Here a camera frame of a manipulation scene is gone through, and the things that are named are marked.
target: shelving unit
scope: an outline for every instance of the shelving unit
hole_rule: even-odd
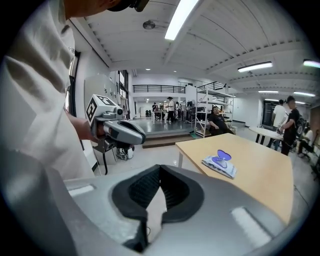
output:
[[[204,111],[198,111],[199,108],[199,104],[205,104],[204,107]],[[217,106],[220,109],[220,106],[222,106],[222,115],[230,115],[230,118],[228,118],[226,120],[226,123],[231,123],[233,122],[233,116],[234,116],[234,96],[230,95],[230,94],[226,94],[223,92],[219,92],[216,90],[210,90],[208,89],[208,87],[203,88],[203,86],[201,87],[201,89],[197,89],[196,91],[196,107],[195,107],[195,112],[198,114],[204,114],[205,113],[205,120],[199,120],[198,116],[195,115],[195,124],[194,124],[194,133],[202,136],[203,138],[211,136],[206,134],[206,130],[208,130],[210,128],[210,124],[208,122],[208,117],[210,115],[211,112],[211,108],[208,108],[208,106]],[[227,106],[232,106],[232,112],[225,112],[225,108]],[[197,124],[200,124],[201,128],[203,129],[203,131],[200,129],[197,129]]]

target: floor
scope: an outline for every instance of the floor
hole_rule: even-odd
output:
[[[170,130],[171,123],[162,123],[159,126],[164,127],[167,131]],[[250,131],[243,123],[233,123],[237,127],[237,135],[246,138],[251,141],[256,141],[257,134]],[[265,138],[264,145],[267,145],[269,138]],[[319,192],[319,182],[314,181],[314,176],[311,174],[312,169],[305,159],[301,159],[296,153],[290,152],[289,157],[292,161],[293,167],[293,179],[294,179],[294,197],[293,197],[293,207],[291,212],[291,222],[302,216],[305,211],[308,211],[309,207],[313,204],[315,196]],[[126,172],[131,169],[136,169],[140,167],[149,167],[154,164],[164,164],[178,166],[179,151],[176,146],[164,146],[156,148],[146,148],[143,149],[141,145],[135,146],[134,156],[132,159],[127,161],[115,160],[113,163],[108,165],[108,173],[116,174],[119,172]],[[104,173],[104,166],[99,166],[102,173]],[[182,168],[191,171],[199,172],[197,168],[186,158],[183,158]],[[95,174],[100,175],[99,169],[97,168]],[[148,236],[149,241],[152,241],[157,233],[161,230],[161,215],[166,210],[166,204],[164,200],[164,195],[161,189],[158,191],[152,202],[150,203],[148,211],[148,224],[150,228],[150,234]]]
[[[194,130],[194,125],[182,121],[175,121],[173,123],[166,120],[153,121],[151,117],[135,118],[133,123],[139,125],[146,134],[157,134],[157,133],[170,133],[172,131],[188,131]]]

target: black shirt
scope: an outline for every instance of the black shirt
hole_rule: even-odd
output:
[[[294,124],[284,130],[284,135],[283,135],[284,140],[292,143],[296,139],[299,118],[300,118],[300,113],[298,109],[296,108],[293,109],[289,114],[287,123],[292,119],[294,120]]]
[[[209,116],[209,122],[210,121],[212,121],[216,126],[219,127],[219,129],[223,131],[228,129],[227,125],[225,124],[225,119],[221,114],[217,115],[212,113]]]

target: railing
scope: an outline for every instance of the railing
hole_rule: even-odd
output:
[[[174,85],[133,85],[133,92],[185,94],[186,88]]]
[[[197,89],[198,89],[199,91],[201,91],[201,90],[205,90],[205,89],[208,88],[208,90],[213,90],[213,91],[215,91],[215,90],[220,90],[220,89],[222,89],[223,87],[225,87],[225,84],[216,81],[216,82],[207,83],[207,84],[205,84],[205,85],[201,85],[201,86],[199,86]]]

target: ceiling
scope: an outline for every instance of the ceiling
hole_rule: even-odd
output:
[[[320,69],[303,66],[304,59],[318,59],[303,31],[275,1],[200,0],[176,39],[166,40],[178,3],[150,0],[140,13],[128,8],[71,21],[111,70],[177,71],[180,77],[212,79],[245,93],[264,89],[320,95]],[[148,20],[154,29],[143,28]],[[273,67],[238,72],[267,61]]]
[[[146,102],[147,99],[149,99],[149,103],[160,103],[160,102],[164,102],[164,101],[167,101],[168,102],[168,99],[167,97],[134,97],[133,100],[135,102]],[[180,98],[180,101],[185,101],[186,98],[185,97],[181,97]],[[173,101],[174,102],[177,102],[178,101],[178,98],[177,97],[173,97]]]

